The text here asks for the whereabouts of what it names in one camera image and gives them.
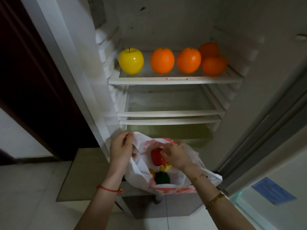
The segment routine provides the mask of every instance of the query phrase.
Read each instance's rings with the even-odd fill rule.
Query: person's left hand
[[[111,142],[110,147],[110,168],[113,171],[125,173],[128,162],[132,157],[138,156],[132,153],[133,132],[123,132],[115,140]]]

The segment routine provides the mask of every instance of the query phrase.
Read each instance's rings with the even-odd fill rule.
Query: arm
[[[181,170],[193,185],[204,204],[208,204],[220,191],[202,174],[201,168],[193,164],[179,145],[165,144],[161,154],[174,167]],[[251,223],[226,198],[213,203],[208,212],[219,230],[255,230]]]
[[[133,132],[119,135],[110,147],[110,166],[101,186],[118,190],[127,164],[132,155]],[[82,215],[75,230],[105,229],[111,214],[117,193],[98,189],[94,198]]]

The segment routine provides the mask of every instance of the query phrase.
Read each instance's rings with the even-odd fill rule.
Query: person's left arm
[[[110,190],[119,189],[127,164],[132,156],[132,142],[133,132],[124,132],[111,143],[110,166],[101,184],[102,187]],[[105,229],[116,195],[115,192],[98,189],[75,230]]]

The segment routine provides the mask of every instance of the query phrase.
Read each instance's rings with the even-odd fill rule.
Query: red bell pepper
[[[161,155],[162,148],[153,149],[150,152],[151,159],[155,166],[161,166],[166,164],[166,159]]]

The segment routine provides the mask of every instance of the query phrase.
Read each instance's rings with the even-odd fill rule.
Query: forearm
[[[111,190],[118,190],[122,176],[122,171],[110,168],[101,186]],[[105,229],[116,195],[117,193],[115,192],[98,189],[75,229]]]
[[[194,185],[204,204],[209,203],[220,191],[205,176],[200,176],[202,170],[195,164],[187,165],[183,172]],[[208,212],[219,230],[255,230],[251,223],[226,198],[222,197],[208,208]]]

